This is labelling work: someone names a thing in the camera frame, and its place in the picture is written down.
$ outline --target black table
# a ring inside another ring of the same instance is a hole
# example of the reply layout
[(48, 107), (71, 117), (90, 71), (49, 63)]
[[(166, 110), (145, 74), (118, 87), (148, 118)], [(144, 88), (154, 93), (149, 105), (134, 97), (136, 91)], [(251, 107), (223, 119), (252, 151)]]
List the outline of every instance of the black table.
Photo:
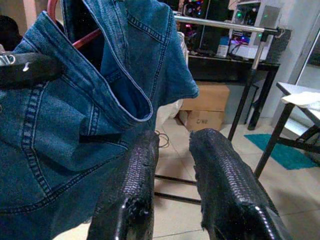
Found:
[[(247, 86), (246, 82), (249, 79), (253, 63), (252, 60), (236, 60), (230, 57), (208, 57), (190, 54), (188, 63), (192, 76), (196, 81), (245, 85), (245, 88), (251, 87), (250, 85)], [(248, 124), (249, 130), (254, 130), (256, 128), (279, 66), (280, 65), (277, 63), (265, 62), (261, 62), (258, 65), (257, 70), (265, 71), (267, 72), (267, 75), (260, 96), (253, 104), (254, 112)], [(246, 100), (247, 99), (241, 99), (239, 107), (244, 106)]]
[[(302, 92), (313, 92), (313, 93), (320, 93), (320, 90), (309, 88), (305, 86), (298, 86), (298, 85), (292, 85), (288, 83), (282, 83), (278, 82), (276, 86), (285, 94), (285, 95), (291, 95), (291, 94), (300, 94)], [(280, 134), (282, 130), (284, 129), (286, 122), (294, 109), (295, 105), (293, 103), (287, 103), (281, 113), (281, 116), (273, 130), (273, 133), (270, 137), (270, 140), (262, 154), (262, 157), (254, 171), (254, 174), (257, 178), (260, 177), (261, 172), (263, 171), (275, 145), (277, 143), (283, 144), (286, 146), (290, 146), (297, 149), (302, 149), (307, 152), (313, 152), (313, 153), (319, 153), (320, 154), (320, 146), (312, 145), (309, 143), (306, 143), (307, 140), (309, 140), (312, 136), (314, 136), (317, 133), (320, 133), (320, 116), (319, 114), (314, 111), (307, 108), (299, 107), (299, 109), (314, 123), (314, 126), (310, 127), (305, 133), (303, 133), (300, 137), (298, 137), (296, 140), (287, 139), (284, 137), (280, 137)]]

